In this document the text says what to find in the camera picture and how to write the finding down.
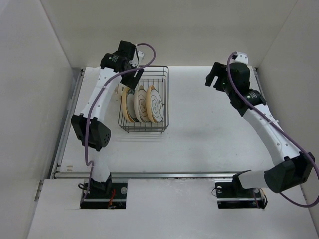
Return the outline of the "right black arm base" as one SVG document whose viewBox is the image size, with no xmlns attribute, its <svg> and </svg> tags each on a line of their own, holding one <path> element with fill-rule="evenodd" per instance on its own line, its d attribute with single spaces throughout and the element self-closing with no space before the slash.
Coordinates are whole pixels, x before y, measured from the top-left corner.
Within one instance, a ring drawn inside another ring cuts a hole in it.
<svg viewBox="0 0 319 239">
<path fill-rule="evenodd" d="M 236 189 L 232 182 L 215 181 L 219 209 L 265 209 L 268 199 L 260 188 Z"/>
</svg>

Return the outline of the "yellow plate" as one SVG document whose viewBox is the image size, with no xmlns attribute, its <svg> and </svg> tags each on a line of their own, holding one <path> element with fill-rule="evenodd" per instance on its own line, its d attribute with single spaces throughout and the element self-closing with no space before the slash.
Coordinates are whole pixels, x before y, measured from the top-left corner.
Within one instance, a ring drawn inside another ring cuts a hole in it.
<svg viewBox="0 0 319 239">
<path fill-rule="evenodd" d="M 128 89 L 130 89 L 130 88 L 126 87 L 126 89 L 123 91 L 123 94 L 122 94 L 122 99 L 121 99 L 122 111 L 123 111 L 123 115 L 124 115 L 126 121 L 130 122 L 130 123 L 134 123 L 130 119 L 130 117 L 128 116 L 128 112 L 127 112 L 127 108 L 126 108 L 126 106 L 127 106 L 127 104 L 126 104 L 126 93 L 127 93 Z"/>
</svg>

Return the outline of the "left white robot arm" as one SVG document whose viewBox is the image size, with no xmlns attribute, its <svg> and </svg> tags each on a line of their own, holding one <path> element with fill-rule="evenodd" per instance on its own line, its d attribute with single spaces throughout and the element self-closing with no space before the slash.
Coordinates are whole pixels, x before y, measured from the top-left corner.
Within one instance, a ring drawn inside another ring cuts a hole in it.
<svg viewBox="0 0 319 239">
<path fill-rule="evenodd" d="M 113 92 L 119 84 L 134 89 L 144 72 L 140 66 L 143 52 L 138 50 L 138 44 L 120 41 L 114 53 L 107 53 L 100 62 L 97 83 L 85 108 L 71 118 L 71 125 L 76 137 L 85 148 L 85 164 L 90 167 L 89 180 L 79 184 L 83 190 L 83 199 L 90 193 L 96 193 L 104 198 L 112 190 L 112 177 L 109 171 L 94 173 L 96 162 L 89 158 L 89 149 L 97 152 L 105 148 L 111 138 L 111 130 L 106 127 L 104 117 Z"/>
</svg>

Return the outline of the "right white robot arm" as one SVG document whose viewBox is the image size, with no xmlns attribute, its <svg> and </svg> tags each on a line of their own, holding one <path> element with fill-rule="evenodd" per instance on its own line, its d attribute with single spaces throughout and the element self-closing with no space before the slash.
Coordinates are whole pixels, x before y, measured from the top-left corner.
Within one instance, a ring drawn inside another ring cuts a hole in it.
<svg viewBox="0 0 319 239">
<path fill-rule="evenodd" d="M 206 86 L 225 92 L 230 104 L 254 129 L 271 157 L 273 167 L 265 171 L 243 171 L 233 176 L 231 191 L 243 196 L 251 188 L 269 188 L 274 193 L 303 184 L 312 169 L 311 154 L 305 155 L 285 136 L 278 132 L 277 122 L 272 119 L 262 94 L 250 87 L 250 69 L 244 63 L 227 66 L 215 62 L 206 76 Z"/>
</svg>

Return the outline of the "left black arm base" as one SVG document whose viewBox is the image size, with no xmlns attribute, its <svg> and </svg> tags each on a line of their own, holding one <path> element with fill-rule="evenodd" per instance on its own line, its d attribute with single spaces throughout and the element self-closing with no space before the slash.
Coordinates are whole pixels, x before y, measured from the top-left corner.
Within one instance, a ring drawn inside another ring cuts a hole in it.
<svg viewBox="0 0 319 239">
<path fill-rule="evenodd" d="M 87 185 L 78 185 L 82 190 L 80 209 L 126 209 L 128 182 L 112 182 L 106 190 L 90 186 L 89 192 Z"/>
</svg>

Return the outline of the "white plate green lettered rim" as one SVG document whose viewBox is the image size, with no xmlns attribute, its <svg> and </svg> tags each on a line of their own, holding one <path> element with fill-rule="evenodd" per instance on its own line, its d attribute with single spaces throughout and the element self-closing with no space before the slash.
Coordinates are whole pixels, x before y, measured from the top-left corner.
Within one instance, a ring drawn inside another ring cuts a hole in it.
<svg viewBox="0 0 319 239">
<path fill-rule="evenodd" d="M 135 113 L 135 108 L 134 108 L 134 90 L 128 89 L 126 93 L 126 108 L 128 112 L 128 116 L 133 122 L 138 122 L 136 113 Z"/>
</svg>

